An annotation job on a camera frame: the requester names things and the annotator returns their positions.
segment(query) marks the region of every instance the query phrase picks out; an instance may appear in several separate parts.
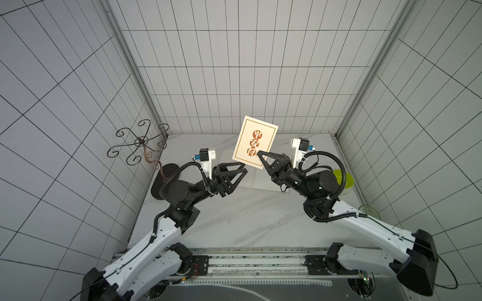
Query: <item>white tile wall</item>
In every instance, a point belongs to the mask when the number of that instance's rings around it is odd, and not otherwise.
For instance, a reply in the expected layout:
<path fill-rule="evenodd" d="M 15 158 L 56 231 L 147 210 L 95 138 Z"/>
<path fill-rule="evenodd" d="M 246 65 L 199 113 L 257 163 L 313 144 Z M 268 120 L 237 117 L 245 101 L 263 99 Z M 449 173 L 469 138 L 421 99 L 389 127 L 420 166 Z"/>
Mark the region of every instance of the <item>white tile wall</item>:
<path fill-rule="evenodd" d="M 464 300 L 481 292 L 481 6 L 420 1 L 340 135 L 368 202 L 382 220 L 434 235 Z M 454 283 L 442 264 L 437 274 Z"/>
<path fill-rule="evenodd" d="M 69 300 L 123 249 L 152 170 L 127 166 L 126 148 L 106 156 L 116 129 L 156 124 L 97 0 L 0 1 L 0 14 L 0 291 Z"/>
<path fill-rule="evenodd" d="M 404 4 L 109 2 L 173 133 L 237 133 L 245 115 L 283 133 L 336 132 Z"/>

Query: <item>brown border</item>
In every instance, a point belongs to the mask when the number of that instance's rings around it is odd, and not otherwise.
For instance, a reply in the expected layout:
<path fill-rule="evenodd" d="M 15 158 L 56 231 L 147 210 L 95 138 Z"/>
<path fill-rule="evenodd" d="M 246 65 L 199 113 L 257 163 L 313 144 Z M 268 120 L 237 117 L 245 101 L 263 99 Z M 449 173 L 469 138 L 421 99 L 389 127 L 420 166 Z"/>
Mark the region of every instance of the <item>brown border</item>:
<path fill-rule="evenodd" d="M 254 120 L 249 120 L 249 119 L 247 119 L 246 122 L 244 123 L 244 127 L 242 128 L 241 137 L 242 137 L 242 135 L 244 134 L 244 128 L 246 127 L 246 123 L 247 123 L 248 121 L 251 121 L 251 122 L 254 122 L 254 123 L 257 123 L 257 124 L 261 124 L 261 125 L 263 125 L 263 126 L 265 126 L 265 127 L 269 127 L 269 128 L 272 128 L 272 129 L 276 130 L 276 128 L 271 127 L 271 126 L 269 126 L 269 125 L 262 124 L 262 123 L 259 123 L 259 122 L 254 121 Z M 273 143 L 273 139 L 274 139 L 274 136 L 275 136 L 275 135 L 276 135 L 276 133 L 273 133 L 273 137 L 271 137 L 271 141 L 269 142 L 269 145 L 268 145 L 268 149 L 267 149 L 267 150 L 269 150 L 269 149 L 271 148 L 271 144 Z M 249 162 L 249 163 L 251 163 L 251 164 L 255 164 L 255 165 L 257 165 L 257 166 L 263 166 L 263 164 L 256 164 L 256 163 L 254 163 L 254 162 L 250 162 L 250 161 L 248 161 L 248 160 L 245 160 L 245 159 L 242 159 L 242 158 L 237 157 L 236 155 L 238 154 L 239 148 L 240 148 L 240 146 L 238 145 L 238 148 L 236 149 L 236 154 L 234 155 L 235 158 L 237 158 L 237 159 L 239 159 L 239 160 L 242 160 L 242 161 L 245 161 L 245 162 Z"/>

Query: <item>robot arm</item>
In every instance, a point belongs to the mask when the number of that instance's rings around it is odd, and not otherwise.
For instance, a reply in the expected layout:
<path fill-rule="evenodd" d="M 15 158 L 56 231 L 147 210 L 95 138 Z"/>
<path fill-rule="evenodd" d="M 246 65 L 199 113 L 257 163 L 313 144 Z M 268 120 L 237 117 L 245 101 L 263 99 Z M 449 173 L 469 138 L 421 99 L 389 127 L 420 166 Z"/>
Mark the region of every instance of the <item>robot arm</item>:
<path fill-rule="evenodd" d="M 204 170 L 210 168 L 215 153 L 207 152 L 207 149 L 200 151 L 201 154 L 204 152 L 206 158 L 201 158 L 202 165 L 186 163 L 163 184 L 160 194 L 170 205 L 156 216 L 152 234 L 146 235 L 104 270 L 93 268 L 84 276 L 81 301 L 137 300 L 168 276 L 188 272 L 192 253 L 179 240 L 199 215 L 194 205 L 217 194 L 221 197 L 231 194 L 247 173 L 244 163 L 222 163 L 212 168 L 209 177 L 206 177 Z M 191 165 L 200 170 L 203 179 L 196 184 L 176 180 L 176 175 Z M 231 166 L 238 168 L 228 170 Z M 159 256 L 165 248 L 169 251 Z"/>
<path fill-rule="evenodd" d="M 303 208 L 311 219 L 335 223 L 381 248 L 362 249 L 333 243 L 324 257 L 325 267 L 333 274 L 363 270 L 394 276 L 410 290 L 431 296 L 438 265 L 432 236 L 423 230 L 412 233 L 377 221 L 340 200 L 338 196 L 346 182 L 343 163 L 330 153 L 307 153 L 308 144 L 306 139 L 293 139 L 295 153 L 291 160 L 285 154 L 263 151 L 257 154 L 274 183 L 279 186 L 285 184 L 306 198 Z M 302 168 L 305 159 L 313 155 L 330 157 L 340 166 L 341 184 L 328 166 L 323 166 L 326 170 L 307 175 L 319 167 L 315 163 L 306 170 Z"/>

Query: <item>white card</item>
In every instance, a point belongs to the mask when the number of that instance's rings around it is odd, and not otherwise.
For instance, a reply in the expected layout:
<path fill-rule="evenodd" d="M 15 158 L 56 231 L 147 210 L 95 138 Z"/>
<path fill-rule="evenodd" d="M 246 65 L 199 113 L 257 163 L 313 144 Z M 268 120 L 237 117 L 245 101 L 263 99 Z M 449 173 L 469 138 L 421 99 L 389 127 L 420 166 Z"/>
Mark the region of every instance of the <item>white card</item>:
<path fill-rule="evenodd" d="M 277 125 L 245 116 L 234 148 L 233 160 L 263 169 L 263 163 L 257 153 L 269 152 L 277 131 Z"/>

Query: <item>metal candle holder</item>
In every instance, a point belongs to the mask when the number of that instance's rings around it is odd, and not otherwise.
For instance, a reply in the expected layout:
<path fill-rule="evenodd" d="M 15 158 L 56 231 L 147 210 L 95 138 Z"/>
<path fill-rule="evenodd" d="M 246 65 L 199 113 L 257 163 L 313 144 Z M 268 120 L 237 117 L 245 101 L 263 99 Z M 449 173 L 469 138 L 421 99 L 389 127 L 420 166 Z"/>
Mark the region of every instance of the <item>metal candle holder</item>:
<path fill-rule="evenodd" d="M 134 153 L 140 148 L 142 147 L 143 148 L 143 152 L 144 152 L 144 159 L 152 164 L 152 163 L 157 163 L 156 164 L 156 169 L 158 168 L 158 166 L 160 165 L 160 162 L 159 160 L 149 160 L 150 158 L 152 158 L 152 153 L 153 152 L 160 152 L 162 151 L 163 149 L 166 148 L 166 141 L 163 140 L 163 141 L 160 141 L 157 143 L 157 146 L 159 147 L 159 150 L 154 150 L 152 148 L 150 148 L 147 143 L 152 140 L 152 139 L 155 139 L 159 136 L 161 136 L 162 134 L 164 134 L 168 129 L 169 129 L 169 125 L 167 123 L 162 123 L 158 126 L 158 129 L 161 130 L 161 133 L 157 136 L 154 136 L 154 137 L 151 137 L 151 138 L 148 138 L 147 137 L 147 134 L 149 133 L 149 128 L 150 128 L 150 125 L 151 125 L 151 121 L 149 119 L 143 119 L 141 120 L 140 122 L 138 122 L 138 126 L 139 127 L 143 127 L 143 126 L 146 126 L 147 124 L 147 130 L 146 130 L 146 133 L 143 135 L 143 136 L 137 136 L 136 134 L 134 134 L 134 132 L 129 129 L 129 128 L 122 128 L 122 129 L 119 129 L 117 132 L 116 132 L 116 136 L 117 137 L 123 137 L 125 135 L 124 133 L 124 130 L 126 130 L 126 133 L 131 133 L 134 137 L 135 137 L 135 141 L 134 143 L 131 143 L 131 144 L 118 144 L 118 145 L 114 145 L 113 147 L 111 147 L 108 151 L 107 151 L 107 156 L 109 158 L 115 158 L 119 155 L 119 150 L 114 150 L 114 148 L 116 147 L 123 147 L 123 146 L 131 146 L 131 145 L 134 145 L 136 148 L 135 150 L 126 158 L 125 160 L 125 163 L 127 163 L 128 165 L 136 165 L 136 164 L 139 164 L 142 160 L 142 156 L 140 155 L 135 155 Z"/>

